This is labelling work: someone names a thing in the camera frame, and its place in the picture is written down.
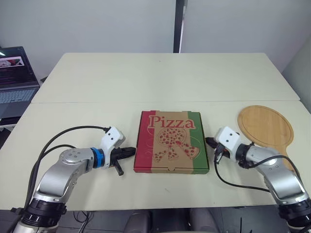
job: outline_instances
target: cardboard box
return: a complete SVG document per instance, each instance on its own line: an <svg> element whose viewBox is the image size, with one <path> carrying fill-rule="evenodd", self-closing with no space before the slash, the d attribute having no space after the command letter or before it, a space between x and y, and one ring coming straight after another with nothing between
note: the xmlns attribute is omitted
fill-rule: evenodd
<svg viewBox="0 0 311 233"><path fill-rule="evenodd" d="M141 113L135 172L206 174L208 170L200 113Z"/></svg>

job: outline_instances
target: board handle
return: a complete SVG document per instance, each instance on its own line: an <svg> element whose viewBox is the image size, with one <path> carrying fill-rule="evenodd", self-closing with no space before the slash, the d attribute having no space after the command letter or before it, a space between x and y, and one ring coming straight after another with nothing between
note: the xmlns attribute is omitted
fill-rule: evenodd
<svg viewBox="0 0 311 233"><path fill-rule="evenodd" d="M284 156L288 157L288 154L286 152L286 148L285 147L277 147L276 149L277 149L278 152L281 153L281 155L284 155ZM290 164L290 162L288 162L288 160L283 159L283 163L289 170L294 171L293 166Z"/></svg>

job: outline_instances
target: wooden board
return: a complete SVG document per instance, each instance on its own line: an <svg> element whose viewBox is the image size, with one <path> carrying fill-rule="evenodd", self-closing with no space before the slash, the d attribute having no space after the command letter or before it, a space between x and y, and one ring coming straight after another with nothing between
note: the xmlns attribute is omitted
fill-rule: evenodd
<svg viewBox="0 0 311 233"><path fill-rule="evenodd" d="M275 148L288 156L286 148L294 139L294 131L279 112L265 106L248 106L240 112L238 124L242 133L255 144ZM285 159L284 164L293 169Z"/></svg>

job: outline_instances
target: laptop screen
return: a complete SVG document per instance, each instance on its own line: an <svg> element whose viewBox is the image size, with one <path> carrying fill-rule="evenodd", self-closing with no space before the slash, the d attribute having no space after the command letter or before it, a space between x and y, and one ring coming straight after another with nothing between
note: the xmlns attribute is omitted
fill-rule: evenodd
<svg viewBox="0 0 311 233"><path fill-rule="evenodd" d="M39 85L23 47L0 49L0 89Z"/></svg>

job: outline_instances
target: cable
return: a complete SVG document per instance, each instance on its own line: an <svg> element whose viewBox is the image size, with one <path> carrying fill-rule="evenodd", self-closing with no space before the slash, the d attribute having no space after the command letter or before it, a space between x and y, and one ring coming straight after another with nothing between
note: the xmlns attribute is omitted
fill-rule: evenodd
<svg viewBox="0 0 311 233"><path fill-rule="evenodd" d="M311 229L311 225L306 226L306 227L304 227L303 229L301 229L301 230L299 231L299 233L306 233L306 232L308 232L308 230L310 230L310 229Z"/></svg>
<svg viewBox="0 0 311 233"><path fill-rule="evenodd" d="M79 220L75 217L75 214L73 214L75 220L82 223L82 225L81 225L81 227L80 227L78 233L83 233L84 230L85 230L85 228L86 228L86 226L88 225L88 223L94 218L94 212L91 212L91 211L86 211L86 212L81 211L81 212L82 212L82 213L84 214L84 216L86 217L85 221L79 221Z"/></svg>
<svg viewBox="0 0 311 233"><path fill-rule="evenodd" d="M300 173L299 173L298 169L296 168L295 164L292 162L292 160L289 157L284 156L284 155L271 156L269 158L261 160L260 162L254 164L252 166L248 166L247 168L254 168L254 167L257 167L257 166L259 166L259 165L261 165L261 164L263 164L265 162L268 162L268 161L273 160L273 159L278 159L278 158L286 159L292 165L293 169L295 170L295 172L297 174L298 179L302 182L301 177L300 177Z"/></svg>
<svg viewBox="0 0 311 233"><path fill-rule="evenodd" d="M78 214L77 214L77 216L76 216L76 215L75 215L75 212L73 211L73 217L74 217L74 219L75 219L77 222L80 222L80 223L85 222L85 221L87 220L87 217L86 217L83 221L81 221L81 220L78 219L79 213L80 213L80 211L78 212Z"/></svg>
<svg viewBox="0 0 311 233"><path fill-rule="evenodd" d="M242 217L240 217L240 233L242 233Z"/></svg>
<svg viewBox="0 0 311 233"><path fill-rule="evenodd" d="M85 125L85 126L77 126L77 127L72 127L69 129L66 129L60 133L58 133L57 135L55 135L53 138L51 138L47 144L43 147L41 153L39 154L38 160L35 163L34 169L33 169L33 173L31 174L32 177L30 177L29 180L29 184L28 184L28 190L27 190L27 196L26 196L26 201L25 201L25 205L24 205L24 209L27 208L27 206L30 203L30 200L33 196L34 193L34 189L35 189L35 181L38 175L38 170L39 170L39 166L40 166L40 162L42 160L42 158L44 158L44 153L46 152L46 149L49 147L49 145L55 140L57 139L59 136L69 132L69 131L73 131L73 130L78 130L78 129L100 129L100 130L104 130L105 132L107 132L110 128L105 128L105 127L100 127L100 126L91 126L91 125Z"/></svg>
<svg viewBox="0 0 311 233"><path fill-rule="evenodd" d="M75 148L74 146L72 146L72 145L67 145L67 144L58 145L58 146L52 147L51 149L47 150L47 151L44 153L43 158L44 158L48 153L50 153L51 151L53 151L53 150L55 150L55 149L57 149L57 148L60 148L60 147ZM33 169L32 169L32 171L31 171L29 182L30 182L31 179L34 178L34 177L33 177L33 173L34 173L35 165L33 166ZM20 215L12 222L11 226L10 226L9 229L7 230L7 233L11 233L11 232L14 230L15 226L17 225L17 223L18 223L18 222L21 220L21 218L22 218L22 215L21 215L21 214L22 214L22 212L21 212Z"/></svg>
<svg viewBox="0 0 311 233"><path fill-rule="evenodd" d="M228 181L225 181L225 180L220 176L220 174L219 174L219 172L218 172L218 169L217 169L217 162L216 162L216 156L215 156L215 159L214 159L214 167L215 167L215 171L216 171L216 174L217 174L218 178L219 178L222 182L224 182L224 183L226 183L226 184L228 184L228 185L231 185L231 186L234 186L234 187L238 187L238 188L255 189L255 190L260 190L260 191L265 191L265 192L270 193L270 191L269 191L268 189L265 189L265 188L259 188L259 187L253 187L253 186L245 186L245 185L238 185L238 184L234 184L234 183L230 183L230 182L228 182Z"/></svg>
<svg viewBox="0 0 311 233"><path fill-rule="evenodd" d="M39 166L40 166L40 162L41 160L48 154L50 153L51 151L57 149L57 148L60 148L60 147L70 147L70 148L75 148L74 146L72 145L68 145L68 144L62 144L62 145L58 145L58 146L55 146L55 147L52 147L51 149L47 150L47 148L50 146L50 144L55 140L57 139L59 136L67 133L67 132L70 132L70 131L73 131L73 130L78 130L78 129L100 129L100 130L103 130L105 133L108 132L110 130L110 127L109 128L105 128L105 127L100 127L100 126L91 126L91 125L85 125L85 126L77 126L77 127L72 127L72 128L69 128L69 129L66 129L60 133L58 133L57 135L55 135L53 138L51 138L47 144L43 147L42 151L40 152L39 154L39 157L37 159L37 161L35 162L34 166L33 166L33 169L31 171L31 174L30 174L30 177L29 177L29 182L28 182L28 189L27 189L27 195L26 195L26 200L25 200L25 205L24 205L24 210L27 208L27 206L29 205L30 203L30 200L33 196L33 193L34 193L34 189L35 189L35 182L36 182L36 179L37 179L37 175L38 175L38 171L39 171ZM19 213L19 216L14 220L14 222L11 224L10 228L8 229L8 233L11 233L15 226L17 225L17 223L20 221L20 219L22 218L22 212Z"/></svg>

